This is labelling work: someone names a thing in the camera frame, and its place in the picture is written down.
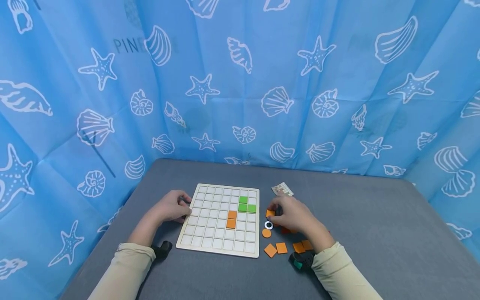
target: orange tile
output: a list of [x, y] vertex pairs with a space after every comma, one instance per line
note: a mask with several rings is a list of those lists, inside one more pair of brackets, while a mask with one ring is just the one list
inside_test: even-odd
[[272, 233], [271, 233], [268, 229], [264, 228], [264, 229], [262, 230], [262, 235], [264, 236], [264, 238], [267, 239], [267, 238], [269, 238], [269, 237], [272, 236]]
[[289, 234], [290, 233], [290, 229], [286, 228], [286, 227], [282, 227], [282, 230], [280, 231], [282, 234]]
[[308, 250], [313, 250], [313, 246], [312, 244], [310, 243], [309, 240], [303, 240], [301, 241], [302, 245], [303, 245], [303, 248], [308, 251]]
[[228, 218], [229, 219], [237, 219], [237, 212], [234, 210], [229, 210], [228, 211]]
[[297, 253], [305, 253], [305, 248], [303, 247], [303, 244], [301, 242], [293, 244], [293, 249]]
[[277, 243], [276, 250], [278, 251], [278, 254], [288, 253], [287, 245], [285, 243]]
[[228, 219], [227, 220], [227, 228], [235, 229], [235, 223], [236, 223], [236, 221], [234, 219]]
[[269, 209], [267, 209], [266, 217], [268, 218], [269, 216], [275, 216], [275, 210], [269, 210]]
[[272, 258], [276, 254], [276, 249], [272, 244], [268, 244], [264, 251], [268, 256], [270, 256], [270, 258]]

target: left hand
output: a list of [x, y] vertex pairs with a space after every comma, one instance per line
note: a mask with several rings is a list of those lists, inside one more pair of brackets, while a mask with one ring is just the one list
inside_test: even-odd
[[192, 198], [186, 192], [181, 190], [172, 190], [163, 196], [157, 204], [151, 208], [151, 212], [160, 222], [176, 221], [183, 223], [182, 216], [189, 215], [192, 210], [187, 203], [192, 202]]

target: hand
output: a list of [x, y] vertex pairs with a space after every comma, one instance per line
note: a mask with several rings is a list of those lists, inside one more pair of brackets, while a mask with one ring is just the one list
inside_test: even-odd
[[163, 196], [157, 204], [155, 204], [150, 212], [156, 216], [159, 222], [176, 221], [183, 223], [182, 216], [189, 215], [192, 210], [187, 203], [192, 202], [192, 198], [186, 192], [181, 190], [172, 190]]
[[273, 198], [268, 209], [276, 210], [279, 205], [283, 209], [283, 215], [269, 217], [275, 224], [304, 233], [311, 223], [318, 222], [308, 207], [294, 197], [280, 194]]

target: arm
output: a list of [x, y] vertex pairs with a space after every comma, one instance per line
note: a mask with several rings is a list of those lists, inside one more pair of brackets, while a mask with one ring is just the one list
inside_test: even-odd
[[88, 298], [89, 300], [134, 300], [150, 270], [155, 253], [150, 246], [164, 221], [182, 223], [181, 216], [191, 213], [186, 202], [192, 199], [183, 191], [171, 191], [140, 220], [128, 242], [120, 244], [110, 266]]
[[303, 233], [317, 253], [312, 270], [333, 300], [381, 300], [382, 298], [353, 264], [347, 252], [335, 242], [325, 225], [293, 197], [274, 198], [268, 209], [280, 205], [283, 215], [271, 216], [275, 224]]

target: round token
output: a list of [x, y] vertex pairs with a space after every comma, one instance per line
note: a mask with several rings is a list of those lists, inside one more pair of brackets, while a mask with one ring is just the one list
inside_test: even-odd
[[272, 233], [268, 229], [264, 229], [262, 230], [262, 235], [267, 239], [272, 236]]
[[268, 230], [272, 230], [273, 229], [273, 223], [270, 222], [270, 221], [266, 221], [265, 222], [265, 228], [268, 229]]

